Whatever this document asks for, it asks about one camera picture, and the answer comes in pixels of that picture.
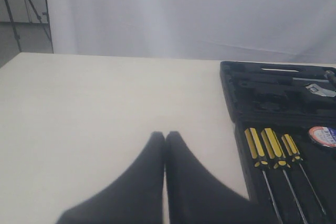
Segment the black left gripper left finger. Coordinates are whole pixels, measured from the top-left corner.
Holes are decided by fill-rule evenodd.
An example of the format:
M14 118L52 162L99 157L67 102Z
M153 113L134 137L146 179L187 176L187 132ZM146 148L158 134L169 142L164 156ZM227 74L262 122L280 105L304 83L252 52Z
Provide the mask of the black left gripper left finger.
M153 132L112 184L66 210L58 223L163 223L165 137Z

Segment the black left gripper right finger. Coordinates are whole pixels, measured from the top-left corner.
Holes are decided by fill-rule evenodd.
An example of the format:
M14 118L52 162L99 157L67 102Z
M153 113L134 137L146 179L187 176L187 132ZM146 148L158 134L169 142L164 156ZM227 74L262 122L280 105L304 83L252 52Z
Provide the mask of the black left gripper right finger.
M171 223L277 223L272 210L255 204L213 176L177 131L166 137L166 186Z

